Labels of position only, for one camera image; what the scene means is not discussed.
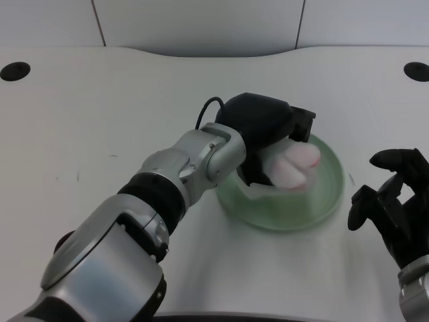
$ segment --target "robotic hand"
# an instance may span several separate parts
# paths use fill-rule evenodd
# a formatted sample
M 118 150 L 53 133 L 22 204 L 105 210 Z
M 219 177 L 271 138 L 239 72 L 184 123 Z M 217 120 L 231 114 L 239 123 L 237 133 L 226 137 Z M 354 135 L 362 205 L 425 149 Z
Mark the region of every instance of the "robotic hand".
M 221 105 L 216 123 L 199 129 L 213 101 Z M 196 129 L 151 155 L 117 195 L 58 242 L 40 296 L 9 321 L 150 321 L 166 293 L 158 262 L 188 208 L 238 167 L 248 184 L 259 180 L 261 169 L 249 166 L 257 164 L 256 151 L 286 136 L 306 142 L 314 117 L 248 93 L 225 105 L 217 97 L 207 101 Z
M 350 230 L 369 218 L 401 268 L 400 307 L 407 322 L 429 320 L 429 163 L 419 150 L 386 150 L 372 165 L 396 174 L 378 191 L 364 185 L 352 197 Z M 403 205 L 397 197 L 403 184 L 414 196 Z

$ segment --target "table surface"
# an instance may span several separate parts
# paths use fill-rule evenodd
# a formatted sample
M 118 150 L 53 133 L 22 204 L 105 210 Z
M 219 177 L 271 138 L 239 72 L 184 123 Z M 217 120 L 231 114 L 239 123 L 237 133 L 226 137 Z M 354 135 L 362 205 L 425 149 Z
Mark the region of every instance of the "table surface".
M 160 312 L 403 321 L 398 267 L 374 226 L 350 232 L 347 215 L 362 184 L 377 188 L 391 175 L 370 166 L 374 153 L 417 147 L 429 156 L 429 83 L 403 72 L 408 62 L 429 63 L 429 48 L 307 48 L 261 58 L 0 50 L 0 66 L 15 61 L 32 70 L 0 81 L 0 319 L 35 301 L 59 238 L 191 129 L 208 98 L 252 92 L 317 113 L 313 133 L 345 169 L 344 201 L 310 231 L 270 233 L 227 217 L 215 192 L 205 192 L 171 237 Z

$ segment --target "green bowl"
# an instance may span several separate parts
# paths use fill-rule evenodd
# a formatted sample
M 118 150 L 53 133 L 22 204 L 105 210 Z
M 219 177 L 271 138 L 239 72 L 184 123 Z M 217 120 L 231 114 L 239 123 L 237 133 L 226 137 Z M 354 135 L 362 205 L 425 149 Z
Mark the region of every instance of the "green bowl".
M 278 231 L 304 229 L 332 215 L 343 197 L 344 170 L 336 154 L 321 139 L 310 136 L 308 142 L 316 145 L 321 154 L 316 182 L 309 191 L 264 195 L 261 188 L 276 189 L 260 184 L 246 186 L 235 172 L 217 188 L 225 211 L 254 226 Z

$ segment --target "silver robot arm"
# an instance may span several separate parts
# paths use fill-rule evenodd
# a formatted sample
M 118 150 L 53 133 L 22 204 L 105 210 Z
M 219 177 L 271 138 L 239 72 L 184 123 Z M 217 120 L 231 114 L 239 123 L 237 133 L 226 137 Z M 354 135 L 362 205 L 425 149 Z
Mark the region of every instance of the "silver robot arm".
M 56 250 L 37 301 L 10 322 L 147 321 L 166 293 L 158 262 L 203 192 L 246 158 L 239 132 L 208 123 L 151 155 Z

